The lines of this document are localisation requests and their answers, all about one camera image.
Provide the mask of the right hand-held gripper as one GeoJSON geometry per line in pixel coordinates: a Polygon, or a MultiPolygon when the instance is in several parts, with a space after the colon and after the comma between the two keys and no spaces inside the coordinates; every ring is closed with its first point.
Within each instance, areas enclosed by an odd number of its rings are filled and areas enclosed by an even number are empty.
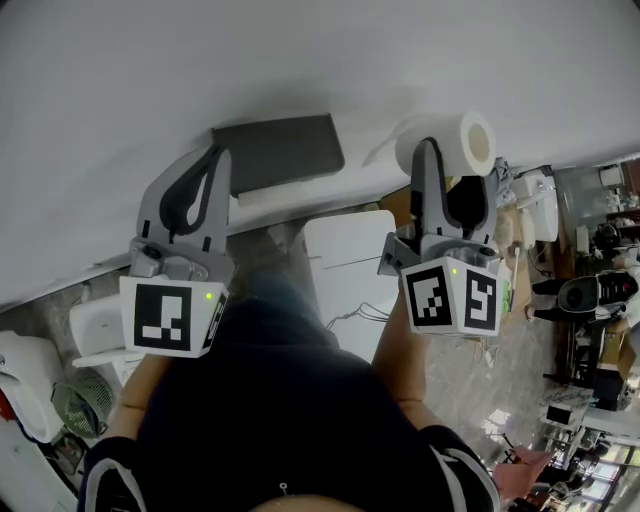
{"type": "Polygon", "coordinates": [[[499,254],[495,231],[497,177],[464,176],[449,191],[434,138],[421,140],[411,161],[413,239],[386,236],[380,275],[397,276],[411,330],[419,334],[495,336],[500,327],[499,254]]]}

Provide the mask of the person's dark shirt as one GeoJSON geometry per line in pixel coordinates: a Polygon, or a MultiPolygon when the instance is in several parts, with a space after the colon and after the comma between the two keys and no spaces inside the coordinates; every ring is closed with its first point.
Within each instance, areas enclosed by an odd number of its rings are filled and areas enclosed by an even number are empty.
{"type": "Polygon", "coordinates": [[[499,512],[474,451],[416,429],[371,363],[299,313],[234,304],[206,355],[172,360],[137,439],[89,450],[78,512],[499,512]]]}

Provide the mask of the white-handled brush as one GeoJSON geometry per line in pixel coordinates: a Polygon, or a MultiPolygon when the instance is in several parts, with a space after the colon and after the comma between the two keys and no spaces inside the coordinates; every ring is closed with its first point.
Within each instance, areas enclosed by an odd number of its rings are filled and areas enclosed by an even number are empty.
{"type": "Polygon", "coordinates": [[[510,305],[514,304],[515,292],[518,278],[519,259],[523,243],[520,240],[514,240],[507,249],[507,257],[505,258],[507,267],[511,270],[509,279],[510,305]]]}

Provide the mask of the brown furry ball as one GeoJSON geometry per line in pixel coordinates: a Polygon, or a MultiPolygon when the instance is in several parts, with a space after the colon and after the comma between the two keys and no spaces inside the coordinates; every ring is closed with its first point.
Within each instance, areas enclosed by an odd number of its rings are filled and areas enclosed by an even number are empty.
{"type": "Polygon", "coordinates": [[[493,240],[499,250],[506,250],[514,244],[521,243],[521,239],[516,236],[514,220],[509,214],[498,214],[493,240]]]}

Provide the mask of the person's left forearm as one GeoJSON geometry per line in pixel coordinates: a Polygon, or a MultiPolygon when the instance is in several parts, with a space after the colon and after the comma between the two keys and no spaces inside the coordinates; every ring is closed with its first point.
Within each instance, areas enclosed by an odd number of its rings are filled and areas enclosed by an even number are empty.
{"type": "Polygon", "coordinates": [[[144,356],[122,389],[104,438],[137,439],[149,400],[171,363],[172,358],[168,356],[144,356]]]}

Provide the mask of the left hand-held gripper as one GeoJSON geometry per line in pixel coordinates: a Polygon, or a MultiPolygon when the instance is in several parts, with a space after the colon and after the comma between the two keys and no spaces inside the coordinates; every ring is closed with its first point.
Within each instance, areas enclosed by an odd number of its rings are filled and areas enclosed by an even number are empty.
{"type": "Polygon", "coordinates": [[[199,358],[229,304],[231,156],[212,144],[176,160],[144,192],[131,266],[119,281],[126,348],[199,358]]]}

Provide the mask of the grey cloth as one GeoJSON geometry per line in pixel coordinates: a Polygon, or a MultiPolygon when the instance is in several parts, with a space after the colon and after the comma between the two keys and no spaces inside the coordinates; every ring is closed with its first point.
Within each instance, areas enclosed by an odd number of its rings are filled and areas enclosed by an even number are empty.
{"type": "Polygon", "coordinates": [[[509,195],[514,175],[508,161],[504,157],[498,157],[495,160],[494,171],[497,179],[496,195],[509,195]]]}

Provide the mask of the green mesh basket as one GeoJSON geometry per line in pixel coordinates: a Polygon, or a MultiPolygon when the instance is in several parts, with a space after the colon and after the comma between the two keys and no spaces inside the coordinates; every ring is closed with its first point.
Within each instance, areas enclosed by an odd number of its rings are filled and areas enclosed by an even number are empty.
{"type": "Polygon", "coordinates": [[[113,406],[113,394],[104,384],[73,385],[56,383],[51,403],[64,426],[73,434],[96,439],[107,427],[113,406]]]}

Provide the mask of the person's leg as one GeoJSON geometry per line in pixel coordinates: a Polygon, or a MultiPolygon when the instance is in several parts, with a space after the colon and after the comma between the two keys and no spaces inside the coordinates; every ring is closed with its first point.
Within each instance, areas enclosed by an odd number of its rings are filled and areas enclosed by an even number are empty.
{"type": "Polygon", "coordinates": [[[279,272],[258,272],[249,278],[252,296],[299,314],[315,314],[308,297],[286,275],[279,272]]]}

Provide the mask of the dark metal rack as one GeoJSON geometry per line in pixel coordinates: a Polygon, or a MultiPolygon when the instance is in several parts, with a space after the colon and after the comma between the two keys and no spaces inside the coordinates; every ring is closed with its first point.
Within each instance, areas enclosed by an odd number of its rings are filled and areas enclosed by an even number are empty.
{"type": "Polygon", "coordinates": [[[568,323],[566,340],[556,351],[555,372],[544,373],[543,377],[557,384],[590,389],[597,407],[614,410],[612,403],[621,397],[625,378],[617,362],[612,369],[605,368],[607,328],[611,323],[612,319],[568,323]]]}

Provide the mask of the brown cardboard box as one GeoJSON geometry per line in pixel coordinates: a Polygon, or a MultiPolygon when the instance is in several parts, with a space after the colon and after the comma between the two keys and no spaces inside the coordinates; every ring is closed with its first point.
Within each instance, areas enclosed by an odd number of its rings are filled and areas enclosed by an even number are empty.
{"type": "MultiPolygon", "coordinates": [[[[409,187],[404,187],[399,189],[396,192],[393,192],[385,197],[383,197],[379,201],[379,206],[383,210],[389,210],[393,216],[397,227],[401,227],[405,224],[408,224],[410,221],[409,214],[409,201],[410,201],[410,190],[409,187]]],[[[515,232],[516,236],[521,239],[523,243],[523,236],[521,233],[521,227],[519,223],[518,213],[514,205],[508,205],[503,208],[499,208],[497,213],[507,213],[509,214],[515,224],[515,232]]],[[[507,249],[499,250],[499,253],[503,259],[504,266],[506,268],[505,258],[507,257],[507,249]]],[[[531,281],[530,281],[530,272],[528,267],[528,254],[527,250],[522,246],[520,259],[519,259],[519,269],[518,269],[518,278],[515,292],[515,300],[512,305],[512,312],[517,312],[522,310],[531,300],[531,281]]]]}

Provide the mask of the person's right forearm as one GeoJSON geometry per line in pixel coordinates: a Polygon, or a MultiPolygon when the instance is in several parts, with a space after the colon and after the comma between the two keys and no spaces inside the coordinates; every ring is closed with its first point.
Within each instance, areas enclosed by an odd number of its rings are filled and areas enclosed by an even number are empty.
{"type": "Polygon", "coordinates": [[[429,340],[411,330],[406,303],[398,296],[371,365],[404,415],[418,430],[442,424],[425,404],[428,347],[429,340]]]}

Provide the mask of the white toilet paper roll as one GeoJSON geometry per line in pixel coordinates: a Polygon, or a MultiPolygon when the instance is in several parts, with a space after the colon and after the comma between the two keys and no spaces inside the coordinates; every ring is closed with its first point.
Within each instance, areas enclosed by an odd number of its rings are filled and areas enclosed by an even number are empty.
{"type": "Polygon", "coordinates": [[[410,176],[414,151],[427,138],[437,143],[447,177],[484,177],[494,168],[495,135],[486,119],[477,112],[450,115],[428,113],[405,119],[367,154],[362,167],[372,165],[385,147],[393,145],[399,168],[410,176]]]}

